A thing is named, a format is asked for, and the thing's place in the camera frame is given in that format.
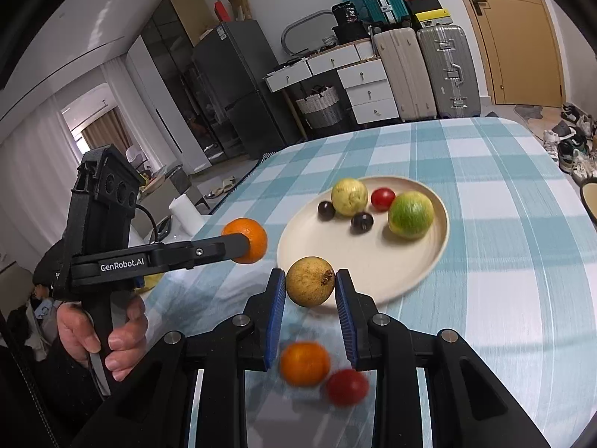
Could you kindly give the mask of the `person's left hand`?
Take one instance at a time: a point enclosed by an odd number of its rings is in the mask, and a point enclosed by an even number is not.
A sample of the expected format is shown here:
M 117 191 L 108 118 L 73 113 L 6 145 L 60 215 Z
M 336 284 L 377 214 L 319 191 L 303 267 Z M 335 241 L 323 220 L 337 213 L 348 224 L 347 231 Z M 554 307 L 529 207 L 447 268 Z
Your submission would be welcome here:
M 116 381 L 122 381 L 144 357 L 147 349 L 148 319 L 141 297 L 134 296 L 126 308 L 126 322 L 115 328 L 108 337 L 111 353 L 105 366 Z M 66 302 L 57 312 L 57 326 L 61 343 L 68 354 L 88 367 L 88 356 L 100 351 L 100 341 L 88 315 L 79 304 Z

